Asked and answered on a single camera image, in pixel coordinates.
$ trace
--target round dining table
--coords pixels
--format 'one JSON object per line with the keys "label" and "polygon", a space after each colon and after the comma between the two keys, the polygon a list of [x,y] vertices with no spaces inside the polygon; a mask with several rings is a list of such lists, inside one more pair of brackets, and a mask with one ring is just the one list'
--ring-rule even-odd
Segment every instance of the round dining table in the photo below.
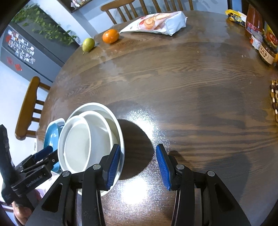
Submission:
{"label": "round dining table", "polygon": [[101,198],[108,226],[171,225],[176,192],[163,185],[159,143],[191,170],[217,173],[252,226],[278,199],[278,126],[269,88],[277,69],[226,15],[184,14],[186,27],[173,36],[125,32],[109,45],[98,34],[89,53],[80,47],[69,58],[46,98],[38,148],[50,122],[66,120],[85,103],[106,105],[121,125],[123,171]]}

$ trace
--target red bottle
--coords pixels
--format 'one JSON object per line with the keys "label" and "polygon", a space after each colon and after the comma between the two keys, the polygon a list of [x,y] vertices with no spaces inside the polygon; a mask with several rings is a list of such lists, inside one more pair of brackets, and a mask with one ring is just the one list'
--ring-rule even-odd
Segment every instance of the red bottle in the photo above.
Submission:
{"label": "red bottle", "polygon": [[248,38],[251,38],[252,30],[262,34],[263,26],[261,14],[251,4],[249,4],[245,24],[245,35]]}

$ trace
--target green pear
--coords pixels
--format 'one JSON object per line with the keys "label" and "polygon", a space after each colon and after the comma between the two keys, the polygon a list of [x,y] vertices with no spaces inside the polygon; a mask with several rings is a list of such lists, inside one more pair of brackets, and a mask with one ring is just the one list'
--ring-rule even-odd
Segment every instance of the green pear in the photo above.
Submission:
{"label": "green pear", "polygon": [[92,38],[86,38],[82,45],[83,54],[85,52],[89,52],[94,47],[95,47],[95,41]]}

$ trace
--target bowl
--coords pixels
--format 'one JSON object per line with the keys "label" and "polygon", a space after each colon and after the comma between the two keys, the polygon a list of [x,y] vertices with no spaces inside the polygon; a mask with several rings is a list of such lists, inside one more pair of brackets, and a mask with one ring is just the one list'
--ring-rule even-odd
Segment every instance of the bowl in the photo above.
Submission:
{"label": "bowl", "polygon": [[58,159],[63,171],[71,173],[86,169],[91,154],[91,132],[81,116],[67,120],[58,142]]}
{"label": "bowl", "polygon": [[90,166],[99,163],[103,156],[109,155],[113,145],[118,144],[118,141],[114,133],[111,132],[107,121],[100,113],[86,111],[79,116],[87,121],[91,131],[92,150],[86,167],[87,169]]}
{"label": "bowl", "polygon": [[[45,133],[43,148],[46,148],[47,146],[52,146],[54,151],[58,149],[59,136],[64,124],[65,124],[64,119],[57,119],[49,123]],[[60,164],[59,162],[57,162],[53,166],[53,169],[51,171],[57,172],[59,169],[60,169]]]}
{"label": "bowl", "polygon": [[[123,140],[123,133],[120,127],[120,124],[117,120],[117,118],[115,117],[115,115],[112,113],[112,111],[104,106],[103,104],[100,103],[87,103],[84,104],[82,106],[80,106],[79,108],[77,108],[70,116],[68,119],[71,119],[74,116],[80,115],[83,112],[86,111],[95,111],[100,113],[107,121],[111,132],[115,135],[118,144],[121,147],[121,157],[120,157],[120,162],[118,165],[118,169],[117,169],[117,174],[114,180],[113,185],[111,186],[110,190],[115,186],[115,184],[117,183],[117,181],[119,180],[119,177],[121,175],[122,169],[123,169],[123,164],[124,164],[124,159],[125,159],[125,143]],[[101,196],[107,194],[109,191],[100,191]]]}

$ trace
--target stacked bowl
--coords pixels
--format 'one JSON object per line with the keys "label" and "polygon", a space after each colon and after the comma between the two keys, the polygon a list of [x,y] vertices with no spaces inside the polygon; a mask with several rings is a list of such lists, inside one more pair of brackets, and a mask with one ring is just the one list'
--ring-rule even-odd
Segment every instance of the stacked bowl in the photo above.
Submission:
{"label": "stacked bowl", "polygon": [[[121,157],[113,186],[123,169],[125,145],[118,120],[100,103],[87,103],[76,109],[66,121],[58,141],[58,158],[63,171],[78,173],[109,155],[114,144],[121,147]],[[101,191],[101,196],[109,191]]]}

